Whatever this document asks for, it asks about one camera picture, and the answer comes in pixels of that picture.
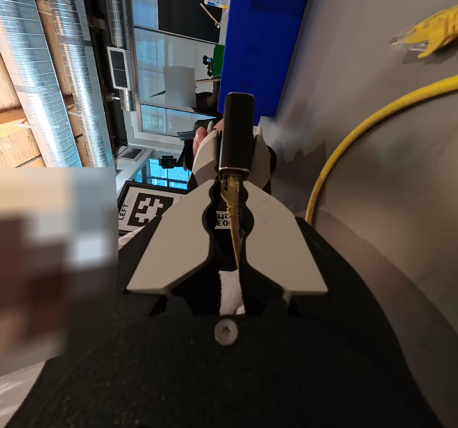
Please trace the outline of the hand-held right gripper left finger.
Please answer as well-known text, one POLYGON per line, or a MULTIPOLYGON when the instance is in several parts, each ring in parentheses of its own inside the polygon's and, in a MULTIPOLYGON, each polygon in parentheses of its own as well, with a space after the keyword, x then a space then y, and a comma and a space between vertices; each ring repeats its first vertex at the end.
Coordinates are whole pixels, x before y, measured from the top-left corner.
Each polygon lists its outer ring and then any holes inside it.
POLYGON ((220 275, 214 257, 215 180, 207 180, 160 218, 126 289, 182 297, 198 315, 219 315, 220 275))

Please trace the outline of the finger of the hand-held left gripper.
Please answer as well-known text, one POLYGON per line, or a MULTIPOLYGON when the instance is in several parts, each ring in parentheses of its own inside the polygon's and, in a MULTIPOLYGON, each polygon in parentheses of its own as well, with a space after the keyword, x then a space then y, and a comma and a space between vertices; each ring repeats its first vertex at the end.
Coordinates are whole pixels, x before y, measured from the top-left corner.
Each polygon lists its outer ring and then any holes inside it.
POLYGON ((217 176, 218 164, 218 135, 213 132, 208 135, 198 149, 196 158, 193 158, 192 178, 196 185, 202 185, 217 176))
POLYGON ((271 180, 271 153, 265 143, 262 128, 257 126, 251 158, 250 183, 263 190, 271 180))

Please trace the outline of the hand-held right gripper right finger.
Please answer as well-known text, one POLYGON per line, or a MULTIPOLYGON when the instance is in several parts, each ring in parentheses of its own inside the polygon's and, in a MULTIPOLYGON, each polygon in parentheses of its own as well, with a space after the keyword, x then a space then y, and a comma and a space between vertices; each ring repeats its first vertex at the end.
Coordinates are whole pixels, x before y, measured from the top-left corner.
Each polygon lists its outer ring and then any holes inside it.
POLYGON ((243 207, 239 280, 247 314, 261 314, 272 298, 323 296, 328 286, 292 212, 249 181, 243 207))

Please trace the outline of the black ethernet adapter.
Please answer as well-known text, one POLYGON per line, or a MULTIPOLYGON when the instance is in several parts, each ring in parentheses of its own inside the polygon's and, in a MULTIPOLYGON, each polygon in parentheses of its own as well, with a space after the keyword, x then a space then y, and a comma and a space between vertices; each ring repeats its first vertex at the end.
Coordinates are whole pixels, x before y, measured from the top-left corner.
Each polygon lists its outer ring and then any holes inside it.
POLYGON ((246 179, 254 150, 255 98, 249 93, 229 93, 225 98, 219 179, 237 175, 246 179))

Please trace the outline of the blue plastic bin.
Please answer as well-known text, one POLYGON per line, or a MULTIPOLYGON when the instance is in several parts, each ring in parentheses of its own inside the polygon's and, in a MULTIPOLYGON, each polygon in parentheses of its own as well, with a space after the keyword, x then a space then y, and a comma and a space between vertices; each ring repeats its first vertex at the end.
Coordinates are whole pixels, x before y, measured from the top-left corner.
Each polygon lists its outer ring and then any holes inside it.
POLYGON ((300 29, 307 0, 231 0, 219 93, 255 98, 254 125, 272 117, 300 29))

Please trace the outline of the person's left hand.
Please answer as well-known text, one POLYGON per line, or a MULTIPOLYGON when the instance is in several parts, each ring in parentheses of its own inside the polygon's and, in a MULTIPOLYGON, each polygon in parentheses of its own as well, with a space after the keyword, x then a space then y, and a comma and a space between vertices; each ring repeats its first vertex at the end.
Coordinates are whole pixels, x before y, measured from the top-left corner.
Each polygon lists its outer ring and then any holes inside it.
POLYGON ((194 130, 196 131, 193 145, 192 145, 192 152, 193 157, 196 158, 198 149, 200 145, 203 143, 204 139, 215 132, 218 137, 221 137, 222 131, 224 127, 224 119, 221 118, 220 120, 217 119, 209 119, 209 120, 198 120, 195 123, 194 130))

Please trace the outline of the black framed white sign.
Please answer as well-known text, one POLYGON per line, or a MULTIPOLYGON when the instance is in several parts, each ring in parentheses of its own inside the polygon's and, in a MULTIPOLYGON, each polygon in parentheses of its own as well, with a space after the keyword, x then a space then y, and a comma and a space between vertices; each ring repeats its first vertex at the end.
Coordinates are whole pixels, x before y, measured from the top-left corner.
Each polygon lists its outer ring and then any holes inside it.
POLYGON ((126 181, 118 196, 119 236, 140 229, 155 217, 161 217, 187 194, 184 189, 126 181))

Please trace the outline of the large glass window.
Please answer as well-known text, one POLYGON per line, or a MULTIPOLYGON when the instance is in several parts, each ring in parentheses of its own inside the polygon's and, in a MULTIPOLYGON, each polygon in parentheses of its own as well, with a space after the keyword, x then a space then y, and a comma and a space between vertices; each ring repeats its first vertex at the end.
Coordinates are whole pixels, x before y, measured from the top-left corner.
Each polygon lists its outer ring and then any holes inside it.
POLYGON ((205 116, 167 104, 163 69, 189 68, 196 80, 208 79, 203 56, 212 57, 215 45, 224 44, 228 11, 204 0, 127 0, 127 5, 141 118, 134 133, 148 141, 178 143, 177 133, 191 130, 205 116))

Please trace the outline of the white vent grille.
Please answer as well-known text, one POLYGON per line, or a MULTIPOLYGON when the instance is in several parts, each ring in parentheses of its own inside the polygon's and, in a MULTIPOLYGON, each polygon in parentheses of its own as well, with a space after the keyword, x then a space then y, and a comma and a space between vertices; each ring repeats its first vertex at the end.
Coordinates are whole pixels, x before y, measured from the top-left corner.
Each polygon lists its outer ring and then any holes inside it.
POLYGON ((112 46, 106 46, 106 50, 112 87, 117 90, 132 91, 128 50, 112 46))

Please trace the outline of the silver ventilation duct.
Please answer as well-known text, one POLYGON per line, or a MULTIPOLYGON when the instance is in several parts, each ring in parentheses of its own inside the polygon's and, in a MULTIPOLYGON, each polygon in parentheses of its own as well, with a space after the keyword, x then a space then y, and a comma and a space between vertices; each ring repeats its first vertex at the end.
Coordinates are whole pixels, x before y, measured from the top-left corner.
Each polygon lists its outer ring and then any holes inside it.
POLYGON ((114 167, 84 0, 48 0, 92 167, 114 167))
MULTIPOLYGON (((128 50, 128 41, 125 29, 125 10, 123 2, 124 0, 106 0, 107 17, 112 47, 125 48, 128 50)), ((122 110, 128 112, 135 111, 135 101, 132 91, 117 91, 119 93, 119 100, 122 110)))
POLYGON ((1 56, 47 167, 82 167, 35 0, 0 0, 1 56))

